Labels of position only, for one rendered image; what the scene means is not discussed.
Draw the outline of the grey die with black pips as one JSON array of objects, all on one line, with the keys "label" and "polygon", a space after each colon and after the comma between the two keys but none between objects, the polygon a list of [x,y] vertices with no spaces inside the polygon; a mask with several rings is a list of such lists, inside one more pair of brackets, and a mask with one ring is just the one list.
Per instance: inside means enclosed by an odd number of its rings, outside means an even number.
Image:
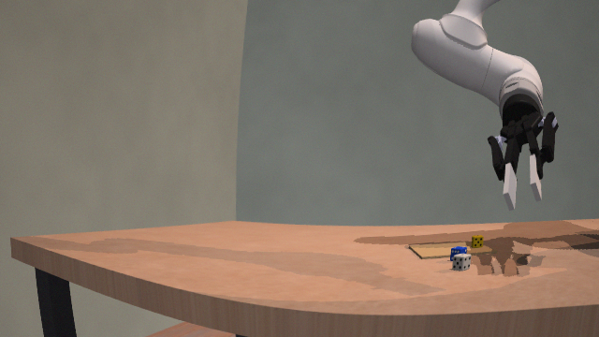
[{"label": "grey die with black pips", "polygon": [[452,270],[454,271],[465,271],[470,269],[471,255],[469,254],[458,254],[453,256]]}]

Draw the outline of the tan square mat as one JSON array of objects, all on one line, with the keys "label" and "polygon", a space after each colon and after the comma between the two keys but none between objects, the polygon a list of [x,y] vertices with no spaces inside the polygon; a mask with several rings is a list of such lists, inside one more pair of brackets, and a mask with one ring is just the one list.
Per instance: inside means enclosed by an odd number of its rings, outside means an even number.
[{"label": "tan square mat", "polygon": [[485,245],[483,245],[483,247],[480,248],[473,248],[471,244],[472,242],[453,242],[439,244],[409,245],[409,248],[421,259],[450,257],[451,248],[457,246],[467,247],[467,254],[470,254],[472,256],[497,253],[497,250],[489,248]]}]

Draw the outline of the yellow die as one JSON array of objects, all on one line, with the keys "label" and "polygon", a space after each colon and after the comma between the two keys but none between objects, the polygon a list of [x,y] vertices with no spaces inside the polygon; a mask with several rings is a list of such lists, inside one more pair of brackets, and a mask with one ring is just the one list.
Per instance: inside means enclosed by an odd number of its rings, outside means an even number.
[{"label": "yellow die", "polygon": [[472,247],[473,248],[483,247],[483,239],[484,239],[484,237],[482,235],[473,236],[472,237]]}]

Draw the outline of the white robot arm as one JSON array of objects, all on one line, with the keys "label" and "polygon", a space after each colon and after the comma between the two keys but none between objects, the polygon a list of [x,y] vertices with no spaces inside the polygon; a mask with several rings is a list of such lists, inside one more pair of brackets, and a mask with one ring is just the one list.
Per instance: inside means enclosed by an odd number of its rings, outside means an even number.
[{"label": "white robot arm", "polygon": [[534,66],[488,45],[482,17],[498,1],[460,0],[441,20],[416,23],[412,52],[434,73],[492,101],[502,119],[505,101],[516,94],[533,98],[543,116],[543,87]]}]

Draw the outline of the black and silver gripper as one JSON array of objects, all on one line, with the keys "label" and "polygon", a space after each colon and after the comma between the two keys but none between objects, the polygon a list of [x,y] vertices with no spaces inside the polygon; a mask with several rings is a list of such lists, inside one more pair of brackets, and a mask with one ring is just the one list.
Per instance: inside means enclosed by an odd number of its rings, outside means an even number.
[{"label": "black and silver gripper", "polygon": [[[535,201],[542,200],[543,164],[554,159],[555,133],[558,127],[554,112],[549,112],[543,118],[539,106],[528,95],[511,95],[505,101],[501,135],[495,138],[488,137],[488,142],[492,153],[492,165],[499,181],[504,181],[503,195],[509,211],[515,210],[519,153],[522,145],[526,143],[529,143],[531,152],[531,188]],[[542,149],[539,150],[536,137],[542,129]],[[507,143],[504,157],[503,142]]]}]

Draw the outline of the blue die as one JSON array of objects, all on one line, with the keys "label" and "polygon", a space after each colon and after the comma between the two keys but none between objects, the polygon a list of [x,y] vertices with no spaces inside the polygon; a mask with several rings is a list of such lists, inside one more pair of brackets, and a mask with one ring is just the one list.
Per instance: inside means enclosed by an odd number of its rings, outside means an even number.
[{"label": "blue die", "polygon": [[453,256],[457,255],[457,254],[466,254],[467,253],[467,247],[453,247],[451,248],[451,255],[450,255],[450,261],[453,261]]}]

